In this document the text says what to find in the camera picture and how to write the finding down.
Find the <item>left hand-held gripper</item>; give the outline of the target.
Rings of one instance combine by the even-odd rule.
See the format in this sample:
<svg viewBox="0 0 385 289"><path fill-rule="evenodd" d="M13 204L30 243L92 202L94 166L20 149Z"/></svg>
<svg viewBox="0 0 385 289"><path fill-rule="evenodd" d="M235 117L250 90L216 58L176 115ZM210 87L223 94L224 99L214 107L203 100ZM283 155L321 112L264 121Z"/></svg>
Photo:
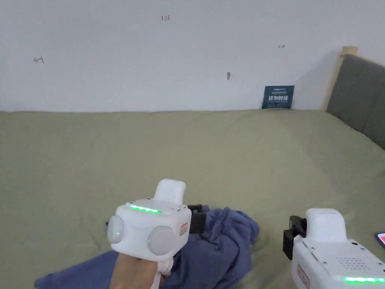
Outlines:
<svg viewBox="0 0 385 289"><path fill-rule="evenodd" d="M125 255L156 262L152 285L171 271L173 257L186 245L190 234L202 234L206 213L203 206L183 204L186 184L163 179L153 198L130 201L117 207L108 223L111 248Z"/></svg>

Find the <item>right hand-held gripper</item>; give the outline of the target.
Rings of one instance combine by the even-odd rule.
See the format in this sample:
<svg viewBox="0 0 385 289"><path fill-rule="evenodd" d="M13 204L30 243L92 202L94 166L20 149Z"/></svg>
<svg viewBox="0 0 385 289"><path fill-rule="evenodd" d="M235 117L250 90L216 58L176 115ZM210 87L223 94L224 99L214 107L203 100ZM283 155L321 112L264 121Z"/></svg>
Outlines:
<svg viewBox="0 0 385 289"><path fill-rule="evenodd" d="M383 289L385 264L365 246L347 238L340 212L311 208L292 215L283 232L283 252L291 261L298 289Z"/></svg>

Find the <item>person's left hand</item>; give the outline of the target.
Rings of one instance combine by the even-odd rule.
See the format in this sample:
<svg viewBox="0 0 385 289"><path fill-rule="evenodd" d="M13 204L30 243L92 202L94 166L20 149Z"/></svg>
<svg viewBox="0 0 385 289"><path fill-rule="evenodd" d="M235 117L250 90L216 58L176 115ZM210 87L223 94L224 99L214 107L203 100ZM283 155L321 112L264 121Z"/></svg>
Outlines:
<svg viewBox="0 0 385 289"><path fill-rule="evenodd" d="M119 254L113 270L110 289L150 289L158 263Z"/></svg>

